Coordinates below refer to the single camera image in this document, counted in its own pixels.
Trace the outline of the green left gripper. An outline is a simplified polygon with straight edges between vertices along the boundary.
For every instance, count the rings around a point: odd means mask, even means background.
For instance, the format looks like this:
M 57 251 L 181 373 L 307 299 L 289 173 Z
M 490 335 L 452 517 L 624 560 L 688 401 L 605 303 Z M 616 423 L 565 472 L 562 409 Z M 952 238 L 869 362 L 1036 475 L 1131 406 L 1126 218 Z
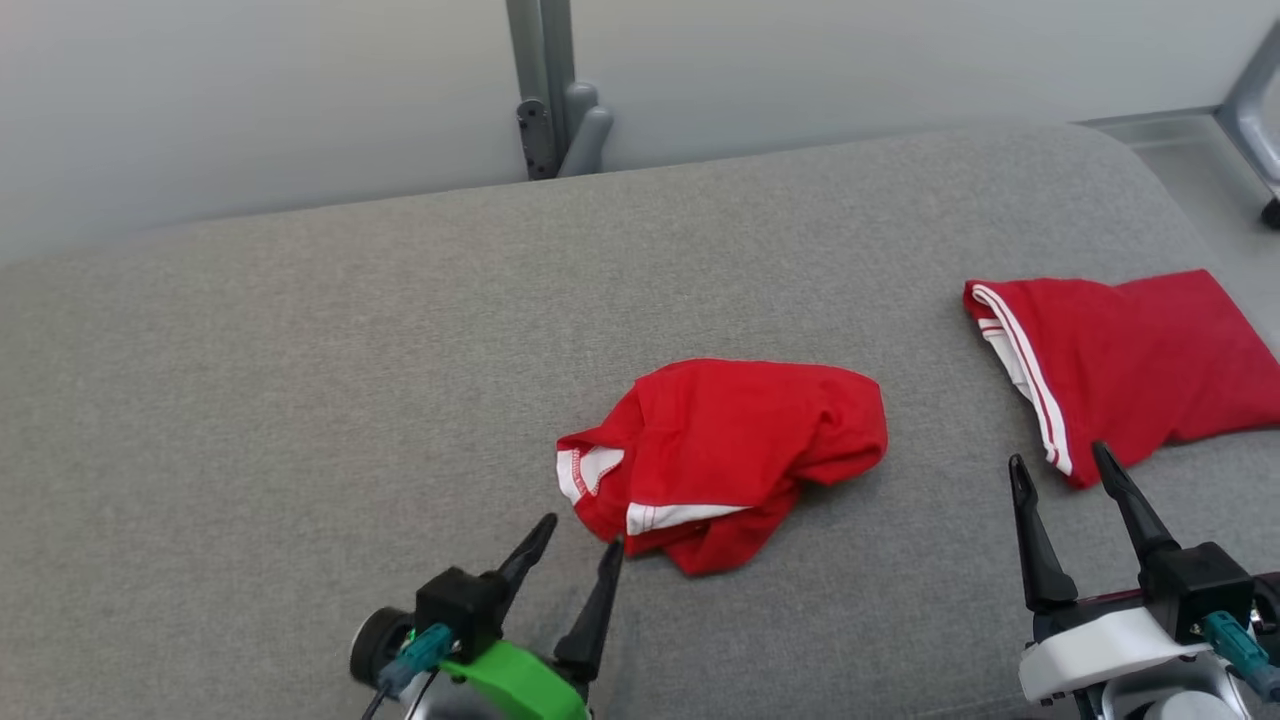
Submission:
M 540 562 L 557 525 L 556 512 L 541 516 L 497 569 L 507 606 Z M 553 666 L 529 650 L 497 641 L 471 662 L 442 660 L 440 673 L 470 685 L 503 719 L 589 719 L 588 702 L 572 685 L 590 685 L 598 678 L 623 560 L 625 541 L 616 537 L 596 566 L 596 582 L 582 610 L 556 643 Z

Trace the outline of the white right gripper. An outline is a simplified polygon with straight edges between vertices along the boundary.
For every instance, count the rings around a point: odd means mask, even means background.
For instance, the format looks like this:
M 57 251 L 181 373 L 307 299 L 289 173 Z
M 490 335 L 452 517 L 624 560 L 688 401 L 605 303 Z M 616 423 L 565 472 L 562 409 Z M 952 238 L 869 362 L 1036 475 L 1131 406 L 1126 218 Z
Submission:
M 1146 495 L 1103 441 L 1091 446 L 1106 495 L 1117 505 L 1140 566 L 1180 551 Z M 1033 614 L 1032 642 L 1018 680 L 1032 703 L 1147 705 L 1180 693 L 1216 693 L 1216 664 L 1203 644 L 1183 646 L 1152 619 L 1140 591 L 1076 601 L 1039 514 L 1039 496 L 1020 454 L 1007 461 L 1021 588 Z

